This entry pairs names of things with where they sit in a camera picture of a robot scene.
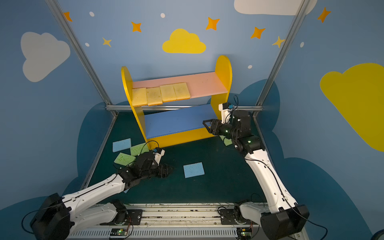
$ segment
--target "blue shelf board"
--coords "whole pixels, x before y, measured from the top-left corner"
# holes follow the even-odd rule
[[[145,115],[147,139],[203,128],[203,120],[216,119],[211,104]]]

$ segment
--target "green sponge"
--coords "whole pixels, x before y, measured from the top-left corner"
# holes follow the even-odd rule
[[[127,166],[128,164],[131,164],[133,161],[135,161],[135,159],[136,157],[121,152],[116,157],[114,163]]]
[[[232,144],[232,140],[231,140],[231,139],[225,138],[225,137],[222,136],[222,135],[220,135],[220,138],[221,138],[221,140],[223,140],[223,142],[224,142],[224,144],[225,144],[226,146]]]
[[[139,154],[141,154],[143,152],[149,152],[148,144],[142,143],[142,144],[131,147],[131,155],[132,156],[138,156]]]

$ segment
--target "yellow sponge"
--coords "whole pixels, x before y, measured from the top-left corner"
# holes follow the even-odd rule
[[[146,88],[132,89],[132,106],[145,106],[147,105],[147,91]]]
[[[175,83],[173,84],[177,100],[190,99],[187,83]]]
[[[177,100],[175,89],[173,88],[173,84],[161,85],[160,91],[161,91],[161,98],[163,99],[164,103]]]
[[[147,88],[147,102],[148,106],[163,104],[163,101],[161,100],[160,87]]]

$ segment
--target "wall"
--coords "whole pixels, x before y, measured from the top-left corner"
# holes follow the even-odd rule
[[[0,232],[34,239],[22,217],[80,188],[112,116],[44,0],[2,1],[0,22]]]
[[[134,81],[140,81],[214,71],[220,55],[229,57],[233,69],[231,92],[240,94],[268,77],[283,44],[276,41],[285,38],[300,2],[292,0],[281,8],[275,1],[264,0],[143,0],[113,4],[59,0],[114,104],[128,104],[122,66],[128,67]],[[173,49],[177,45],[174,43],[167,49],[165,42],[180,28],[199,39],[187,43],[183,36],[178,43],[182,49]],[[245,101],[240,99],[241,104],[254,105],[262,86],[249,88],[253,94],[247,95]],[[167,104],[205,104],[209,98]]]
[[[258,115],[276,170],[329,240],[384,228],[383,7],[319,0]],[[306,228],[311,239],[324,233]]]

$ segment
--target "yellow cloud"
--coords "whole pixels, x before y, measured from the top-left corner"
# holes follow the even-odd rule
[[[173,31],[169,40],[163,43],[166,53],[202,53],[205,49],[205,44],[200,42],[196,34],[181,28]]]
[[[320,81],[324,95],[372,148],[384,152],[384,67],[363,63]]]

